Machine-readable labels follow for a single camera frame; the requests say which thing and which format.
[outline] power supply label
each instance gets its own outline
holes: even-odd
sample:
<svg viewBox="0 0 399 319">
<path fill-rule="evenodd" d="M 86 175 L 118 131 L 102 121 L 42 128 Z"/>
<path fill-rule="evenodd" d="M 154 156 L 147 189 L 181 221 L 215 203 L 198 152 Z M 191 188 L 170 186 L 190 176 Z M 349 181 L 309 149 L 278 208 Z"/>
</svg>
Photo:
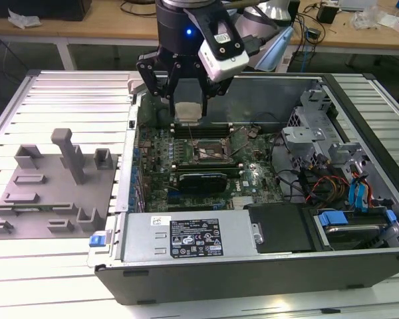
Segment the power supply label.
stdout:
<svg viewBox="0 0 399 319">
<path fill-rule="evenodd" d="M 173 258 L 223 256 L 219 219 L 170 222 Z"/>
</svg>

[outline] silver metal panel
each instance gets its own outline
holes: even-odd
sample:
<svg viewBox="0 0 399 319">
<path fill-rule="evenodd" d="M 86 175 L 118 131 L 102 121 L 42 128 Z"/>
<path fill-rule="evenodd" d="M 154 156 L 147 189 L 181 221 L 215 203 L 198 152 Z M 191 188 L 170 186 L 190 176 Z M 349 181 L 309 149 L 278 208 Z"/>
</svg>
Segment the silver metal panel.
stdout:
<svg viewBox="0 0 399 319">
<path fill-rule="evenodd" d="M 257 256 L 251 221 L 248 211 L 186 211 L 177 213 L 133 213 L 126 218 L 126 246 L 124 261 L 180 261 L 170 256 L 170 225 L 152 225 L 151 218 L 167 216 L 171 221 L 190 219 L 218 219 L 221 232 L 223 256 L 201 257 L 201 262 L 221 261 L 228 257 Z M 157 233 L 166 237 L 156 238 Z M 164 254 L 157 254 L 156 249 L 163 248 Z"/>
<path fill-rule="evenodd" d="M 399 165 L 399 104 L 375 80 L 367 80 L 356 74 L 336 74 L 335 79 L 342 88 L 348 89 L 347 96 Z M 346 135 L 356 140 L 344 119 L 339 116 L 338 120 Z"/>
</svg>

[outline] table leg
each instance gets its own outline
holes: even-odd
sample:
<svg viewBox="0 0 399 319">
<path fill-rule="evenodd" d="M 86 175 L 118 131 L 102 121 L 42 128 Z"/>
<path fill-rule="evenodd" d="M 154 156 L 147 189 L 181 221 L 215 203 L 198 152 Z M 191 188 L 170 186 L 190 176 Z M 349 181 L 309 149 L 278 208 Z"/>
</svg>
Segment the table leg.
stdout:
<svg viewBox="0 0 399 319">
<path fill-rule="evenodd" d="M 293 57 L 293 53 L 295 52 L 295 47 L 292 45 L 287 46 L 285 49 L 284 55 L 279 61 L 275 73 L 286 73 L 288 71 L 288 67 L 290 66 L 291 58 Z"/>
<path fill-rule="evenodd" d="M 71 55 L 69 51 L 67 43 L 56 43 L 58 47 L 59 55 L 61 56 L 62 64 L 64 69 L 67 71 L 76 70 L 77 66 L 74 61 L 74 57 Z"/>
<path fill-rule="evenodd" d="M 352 66 L 352 65 L 353 65 L 353 62 L 354 62 L 354 60 L 356 59 L 357 56 L 358 56 L 357 54 L 351 54 L 351 55 L 349 55 L 348 58 L 347 58 L 347 60 L 346 60 L 346 62 L 345 62 L 345 64 L 346 64 L 347 66 Z"/>
</svg>

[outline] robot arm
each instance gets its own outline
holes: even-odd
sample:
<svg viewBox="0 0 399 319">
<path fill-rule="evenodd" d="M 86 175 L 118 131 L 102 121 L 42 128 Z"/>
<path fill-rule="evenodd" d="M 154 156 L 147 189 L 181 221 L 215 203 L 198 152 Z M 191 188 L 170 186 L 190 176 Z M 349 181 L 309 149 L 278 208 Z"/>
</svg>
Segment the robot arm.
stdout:
<svg viewBox="0 0 399 319">
<path fill-rule="evenodd" d="M 225 6 L 220 0 L 156 0 L 158 50 L 140 56 L 137 69 L 154 96 L 169 101 L 170 115 L 175 115 L 174 90 L 181 78 L 196 78 L 202 91 L 202 116 L 207 114 L 207 101 L 224 95 L 233 77 L 248 64 L 249 56 L 272 39 L 279 28 L 267 37 L 241 37 L 228 7 L 258 1 L 238 1 Z M 155 75 L 165 70 L 166 79 Z"/>
</svg>

